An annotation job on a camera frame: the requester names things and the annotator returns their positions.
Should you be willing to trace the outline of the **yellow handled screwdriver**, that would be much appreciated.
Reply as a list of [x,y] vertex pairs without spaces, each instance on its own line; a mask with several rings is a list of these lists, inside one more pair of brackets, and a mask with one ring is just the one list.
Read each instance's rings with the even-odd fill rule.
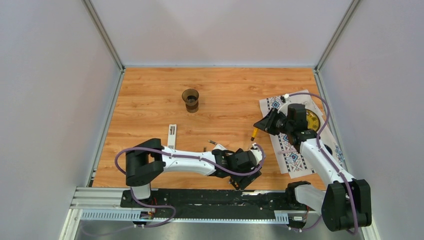
[[258,131],[259,131],[259,129],[256,128],[256,127],[253,129],[253,132],[252,132],[251,137],[250,137],[250,143],[249,143],[249,147],[248,147],[249,149],[253,146],[255,139],[257,137]]

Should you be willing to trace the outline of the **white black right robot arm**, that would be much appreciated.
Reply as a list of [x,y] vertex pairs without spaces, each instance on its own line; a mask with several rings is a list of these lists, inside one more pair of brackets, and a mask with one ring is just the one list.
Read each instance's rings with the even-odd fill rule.
[[319,134],[308,127],[305,105],[290,103],[286,113],[273,108],[253,126],[270,135],[285,134],[289,143],[327,185],[326,191],[307,183],[294,185],[292,191],[285,195],[289,208],[296,210],[302,205],[312,208],[332,232],[346,230],[355,234],[359,228],[372,224],[369,183],[356,179],[338,164]]

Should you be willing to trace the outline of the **small white remote control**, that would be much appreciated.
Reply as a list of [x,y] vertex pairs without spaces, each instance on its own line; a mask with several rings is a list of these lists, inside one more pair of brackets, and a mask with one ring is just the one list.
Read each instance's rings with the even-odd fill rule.
[[168,128],[167,147],[170,149],[176,148],[177,125],[170,124]]

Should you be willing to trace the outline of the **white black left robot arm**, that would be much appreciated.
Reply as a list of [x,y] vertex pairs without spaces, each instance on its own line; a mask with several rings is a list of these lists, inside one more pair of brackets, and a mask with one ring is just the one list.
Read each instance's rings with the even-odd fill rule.
[[[125,154],[125,169],[118,164],[122,154]],[[248,150],[232,151],[216,144],[211,151],[192,152],[162,145],[161,139],[151,138],[120,151],[114,161],[116,168],[125,175],[125,184],[135,189],[134,202],[145,208],[153,201],[151,182],[162,173],[229,178],[236,190],[244,190],[261,175],[265,159],[263,148],[255,142]]]

